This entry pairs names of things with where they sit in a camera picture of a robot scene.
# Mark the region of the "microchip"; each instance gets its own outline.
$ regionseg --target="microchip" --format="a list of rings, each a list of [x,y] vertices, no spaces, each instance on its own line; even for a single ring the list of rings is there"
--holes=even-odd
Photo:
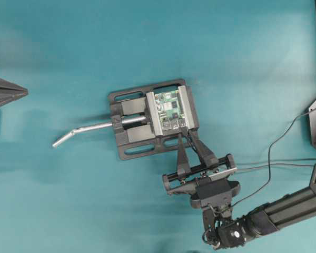
[[[171,129],[171,123],[169,120],[164,119],[163,121],[163,130]]]
[[[177,101],[173,101],[172,102],[172,108],[177,108],[177,107],[178,107]]]
[[[177,119],[174,119],[174,120],[171,121],[171,127],[172,127],[173,129],[179,128],[178,120],[177,120]]]

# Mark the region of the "green circuit board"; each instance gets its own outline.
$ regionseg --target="green circuit board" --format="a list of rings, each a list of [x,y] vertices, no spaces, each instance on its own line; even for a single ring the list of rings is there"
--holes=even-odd
[[[159,93],[154,96],[163,131],[186,126],[178,90]]]

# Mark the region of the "electronic component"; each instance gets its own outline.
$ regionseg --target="electronic component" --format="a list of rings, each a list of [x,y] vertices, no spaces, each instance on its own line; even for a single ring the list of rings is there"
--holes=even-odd
[[[179,104],[179,90],[154,94],[154,97],[163,131],[176,130],[185,126],[185,115],[181,104]],[[182,125],[179,125],[178,119],[183,122]]]

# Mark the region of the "mounting plate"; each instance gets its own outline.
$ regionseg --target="mounting plate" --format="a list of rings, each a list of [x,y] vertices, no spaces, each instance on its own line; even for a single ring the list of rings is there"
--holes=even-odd
[[[108,99],[110,102],[112,126],[116,138],[118,152],[122,160],[128,160],[146,155],[162,153],[178,149],[177,141],[173,145],[166,145],[167,141],[177,140],[181,129],[170,129],[168,131],[155,134],[154,124],[157,126],[157,116],[153,115],[152,101],[148,101],[151,92],[156,89],[173,87],[177,89],[183,87],[185,96],[189,102],[188,117],[193,120],[192,127],[189,128],[195,134],[199,128],[198,117],[191,94],[191,89],[186,86],[183,79],[162,82],[123,91],[112,92]],[[133,115],[145,115],[147,120],[123,126],[122,119]]]

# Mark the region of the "silver metal tube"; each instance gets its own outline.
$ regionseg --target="silver metal tube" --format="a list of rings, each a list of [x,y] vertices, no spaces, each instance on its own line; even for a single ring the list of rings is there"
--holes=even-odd
[[[135,123],[135,122],[140,122],[146,120],[145,116],[138,116],[138,117],[133,117],[133,118],[128,118],[128,119],[123,119],[122,120],[122,124],[131,124],[131,123]],[[65,142],[66,140],[70,139],[72,136],[74,136],[77,133],[83,133],[83,132],[87,132],[87,131],[91,131],[91,130],[96,130],[96,129],[102,129],[102,128],[108,128],[108,127],[112,127],[112,123],[108,122],[108,123],[101,123],[101,124],[96,124],[96,125],[88,125],[88,126],[83,126],[80,128],[75,128],[73,130],[71,130],[70,132],[68,132],[67,134],[65,134],[64,136],[60,137],[57,141],[55,141],[53,143],[53,147],[56,148],[57,146],[61,145],[63,142]]]

